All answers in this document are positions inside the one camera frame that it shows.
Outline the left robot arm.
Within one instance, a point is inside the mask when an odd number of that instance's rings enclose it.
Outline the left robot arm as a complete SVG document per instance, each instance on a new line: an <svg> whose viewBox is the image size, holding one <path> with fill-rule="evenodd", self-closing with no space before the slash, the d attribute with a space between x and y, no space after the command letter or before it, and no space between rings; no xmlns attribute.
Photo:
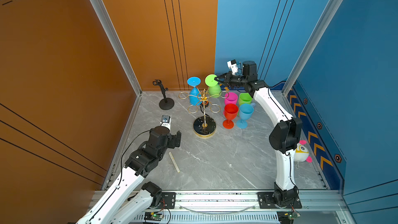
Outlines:
<svg viewBox="0 0 398 224"><path fill-rule="evenodd" d="M128 224L148 208L165 208L161 200L162 189L152 182L143 184L133 199L123 204L158 166L167 149L180 146L180 131L172 135L169 128L157 126L148 132L149 140L130 154L114 183L94 207L77 221L79 224Z"/></svg>

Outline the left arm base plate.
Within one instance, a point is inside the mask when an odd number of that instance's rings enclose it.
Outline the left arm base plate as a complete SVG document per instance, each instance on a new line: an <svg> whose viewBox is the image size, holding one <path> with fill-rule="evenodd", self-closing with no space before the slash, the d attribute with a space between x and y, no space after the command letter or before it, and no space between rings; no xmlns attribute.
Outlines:
<svg viewBox="0 0 398 224"><path fill-rule="evenodd" d="M174 209L176 203L176 193L175 192L165 192L157 194L153 197L149 209Z"/></svg>

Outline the red wine glass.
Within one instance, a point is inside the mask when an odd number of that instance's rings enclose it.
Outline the red wine glass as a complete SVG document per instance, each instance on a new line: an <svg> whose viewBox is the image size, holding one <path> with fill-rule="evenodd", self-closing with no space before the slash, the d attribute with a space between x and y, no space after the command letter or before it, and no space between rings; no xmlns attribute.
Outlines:
<svg viewBox="0 0 398 224"><path fill-rule="evenodd" d="M223 127L226 129L232 129L234 127L233 119L237 116L238 106L236 104L227 104L224 107L224 116L226 120L223 122Z"/></svg>

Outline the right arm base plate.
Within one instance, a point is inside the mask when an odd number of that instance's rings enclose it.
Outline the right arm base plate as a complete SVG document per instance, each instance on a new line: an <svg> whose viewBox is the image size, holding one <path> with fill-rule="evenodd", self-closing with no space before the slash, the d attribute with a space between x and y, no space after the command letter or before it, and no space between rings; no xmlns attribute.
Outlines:
<svg viewBox="0 0 398 224"><path fill-rule="evenodd" d="M292 207L294 209L302 208L301 200L298 197L294 200L293 206L287 205L286 207L281 207L276 204L272 192L261 191L257 193L257 197L260 209L291 209Z"/></svg>

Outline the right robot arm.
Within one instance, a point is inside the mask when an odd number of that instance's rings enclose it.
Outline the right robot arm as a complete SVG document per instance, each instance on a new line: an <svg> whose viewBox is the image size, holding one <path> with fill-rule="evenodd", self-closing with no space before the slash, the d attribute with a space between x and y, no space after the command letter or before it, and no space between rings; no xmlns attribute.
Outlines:
<svg viewBox="0 0 398 224"><path fill-rule="evenodd" d="M273 96L269 86L258 79L257 64L244 61L241 75L235 60L227 62L229 72L215 77L215 81L227 88L244 88L245 92L265 110L273 122L274 128L269 142L276 153L277 176L274 184L273 199L280 207L292 207L299 199L299 189L294 179L294 157L299 144L303 123L293 117Z"/></svg>

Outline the magenta wine glass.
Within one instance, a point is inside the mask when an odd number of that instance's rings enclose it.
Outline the magenta wine glass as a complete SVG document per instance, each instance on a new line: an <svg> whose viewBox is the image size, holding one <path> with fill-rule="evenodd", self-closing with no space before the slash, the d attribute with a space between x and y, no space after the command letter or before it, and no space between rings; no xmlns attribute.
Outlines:
<svg viewBox="0 0 398 224"><path fill-rule="evenodd" d="M228 91L225 94L225 98L224 98L224 104L228 105L228 104L234 104L236 105L238 101L238 95L234 92Z"/></svg>

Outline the green wine glass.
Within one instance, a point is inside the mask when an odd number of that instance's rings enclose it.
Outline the green wine glass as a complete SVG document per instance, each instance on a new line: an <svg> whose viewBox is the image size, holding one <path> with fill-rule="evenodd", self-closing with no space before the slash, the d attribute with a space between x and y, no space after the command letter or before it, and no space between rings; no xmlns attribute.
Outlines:
<svg viewBox="0 0 398 224"><path fill-rule="evenodd" d="M251 104L252 103L252 96L247 92L242 92L239 94L238 97L238 104Z"/></svg>
<svg viewBox="0 0 398 224"><path fill-rule="evenodd" d="M215 74L210 74L205 79L205 84L208 86L208 93L210 97L218 98L221 96L221 87L215 80L217 76Z"/></svg>

